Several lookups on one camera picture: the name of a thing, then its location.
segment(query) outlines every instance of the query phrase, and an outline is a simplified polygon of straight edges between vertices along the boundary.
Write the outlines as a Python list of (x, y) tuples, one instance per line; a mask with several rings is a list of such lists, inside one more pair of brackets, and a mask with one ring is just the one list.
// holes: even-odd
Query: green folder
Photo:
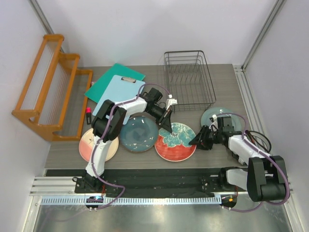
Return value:
[(106, 73), (103, 74), (102, 77), (99, 78), (98, 81), (95, 82), (95, 84), (85, 93), (85, 95), (89, 99), (98, 103), (114, 75), (131, 77), (139, 81), (142, 81), (145, 77), (144, 74), (134, 71), (126, 66), (114, 64), (107, 70)]

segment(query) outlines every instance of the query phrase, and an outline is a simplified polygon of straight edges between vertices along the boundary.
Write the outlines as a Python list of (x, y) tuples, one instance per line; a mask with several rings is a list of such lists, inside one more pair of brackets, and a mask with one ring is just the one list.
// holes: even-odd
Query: marker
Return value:
[(87, 120), (87, 125), (91, 124), (91, 108), (87, 107), (86, 108), (86, 120)]

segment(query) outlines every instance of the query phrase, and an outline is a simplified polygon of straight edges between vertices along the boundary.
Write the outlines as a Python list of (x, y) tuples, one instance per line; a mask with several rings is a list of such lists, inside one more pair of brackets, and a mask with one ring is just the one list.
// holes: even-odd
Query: plate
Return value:
[[(211, 125), (211, 120), (210, 118), (213, 115), (217, 115), (217, 114), (221, 114), (221, 113), (233, 113), (233, 111), (223, 108), (223, 107), (213, 107), (210, 108), (208, 110), (206, 110), (201, 118), (201, 127), (206, 125), (206, 126), (210, 126)], [(242, 125), (240, 123), (239, 117), (236, 115), (231, 115), (231, 119), (232, 119), (232, 124), (234, 126), (234, 130), (235, 131), (242, 131)]]
[(129, 151), (143, 152), (153, 147), (159, 130), (154, 121), (145, 116), (132, 117), (120, 131), (120, 142)]
[(189, 145), (194, 139), (194, 131), (185, 124), (173, 122), (172, 133), (161, 128), (159, 138), (155, 143), (155, 150), (165, 160), (179, 162), (193, 155), (197, 146)]
[[(83, 134), (80, 142), (79, 142), (79, 146), (78, 146), (78, 150), (79, 150), (79, 154), (81, 154), (81, 156), (83, 157), (84, 160), (86, 160), (87, 162), (89, 162), (90, 157), (91, 157), (91, 152), (92, 152), (92, 148), (94, 145), (94, 139), (93, 139), (93, 129), (89, 129), (86, 131), (85, 134)], [(119, 145), (119, 140), (118, 137), (116, 139), (114, 139), (112, 141), (112, 144), (110, 146), (110, 149), (108, 150), (107, 156), (105, 161), (110, 160), (116, 153), (117, 149), (118, 149), (118, 145)]]

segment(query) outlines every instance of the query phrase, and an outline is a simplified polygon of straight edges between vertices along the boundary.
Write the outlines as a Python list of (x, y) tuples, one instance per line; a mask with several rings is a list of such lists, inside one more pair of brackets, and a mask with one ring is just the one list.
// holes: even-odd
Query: pink plate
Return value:
[[(87, 162), (89, 162), (89, 160), (90, 160), (92, 148), (93, 148), (93, 145), (94, 145), (92, 131), (93, 131), (93, 129), (91, 128), (91, 129), (87, 130), (85, 134), (83, 134), (83, 136), (82, 136), (82, 138), (79, 142), (79, 146), (78, 146), (79, 153), (81, 154), (83, 159), (86, 160)], [(118, 137), (117, 137), (116, 139), (114, 139), (112, 141), (112, 144), (110, 146), (110, 149), (108, 150), (105, 161), (110, 160), (115, 155), (115, 153), (118, 149), (118, 145), (119, 145), (119, 140), (118, 140)]]
[(159, 156), (163, 159), (179, 162), (186, 160), (193, 155), (197, 146), (189, 145), (189, 142), (194, 139), (194, 131), (185, 124), (172, 123), (172, 133), (165, 129), (159, 130), (159, 137), (155, 143), (155, 149)]

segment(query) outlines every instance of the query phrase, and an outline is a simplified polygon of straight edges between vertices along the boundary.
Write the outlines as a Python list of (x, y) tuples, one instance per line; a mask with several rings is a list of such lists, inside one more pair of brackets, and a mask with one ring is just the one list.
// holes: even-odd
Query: blue plate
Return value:
[(121, 144), (132, 152), (143, 152), (155, 145), (159, 136), (158, 126), (150, 118), (133, 117), (120, 131)]
[[(206, 125), (206, 126), (210, 126), (211, 125), (211, 120), (210, 118), (212, 117), (212, 115), (217, 115), (217, 114), (221, 114), (221, 113), (233, 113), (233, 111), (223, 108), (223, 107), (213, 107), (210, 108), (208, 110), (206, 110), (201, 118), (201, 127)], [(236, 115), (231, 115), (232, 118), (232, 124), (234, 126), (234, 130), (236, 131), (242, 131), (242, 125), (240, 123), (239, 117)]]

